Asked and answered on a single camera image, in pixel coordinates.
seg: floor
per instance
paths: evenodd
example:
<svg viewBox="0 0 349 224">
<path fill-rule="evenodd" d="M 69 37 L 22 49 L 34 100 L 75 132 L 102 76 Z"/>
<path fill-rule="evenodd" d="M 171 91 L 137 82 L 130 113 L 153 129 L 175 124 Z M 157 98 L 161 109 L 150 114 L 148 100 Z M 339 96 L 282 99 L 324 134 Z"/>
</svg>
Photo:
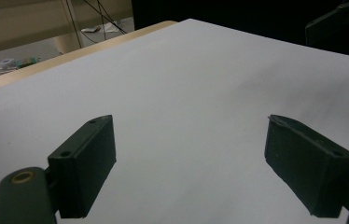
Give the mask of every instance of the floor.
<svg viewBox="0 0 349 224">
<path fill-rule="evenodd" d="M 105 26 L 102 26 L 102 24 L 97 24 L 96 26 L 99 26 L 101 30 L 95 33 L 81 32 L 82 41 L 85 47 L 102 42 L 105 39 L 122 35 L 122 32 L 119 29 L 109 23 L 105 24 Z M 125 31 L 125 33 L 134 31 L 133 18 L 118 21 L 118 26 Z M 57 50 L 54 39 L 50 38 L 34 42 L 32 44 L 18 46 L 13 49 L 1 50 L 0 62 L 8 58 L 14 59 L 15 61 L 28 58 L 37 58 L 40 62 L 42 62 L 60 55 L 61 53 Z"/>
</svg>

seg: white surface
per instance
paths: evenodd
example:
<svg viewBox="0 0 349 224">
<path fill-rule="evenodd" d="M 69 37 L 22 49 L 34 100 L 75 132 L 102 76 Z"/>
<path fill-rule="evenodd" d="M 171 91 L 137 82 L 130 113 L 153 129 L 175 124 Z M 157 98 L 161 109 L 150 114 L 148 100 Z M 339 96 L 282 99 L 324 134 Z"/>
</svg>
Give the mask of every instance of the white surface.
<svg viewBox="0 0 349 224">
<path fill-rule="evenodd" d="M 349 56 L 179 22 L 0 88 L 0 180 L 106 114 L 118 162 L 60 223 L 345 223 L 311 217 L 264 148 L 277 114 L 349 149 Z"/>
</svg>

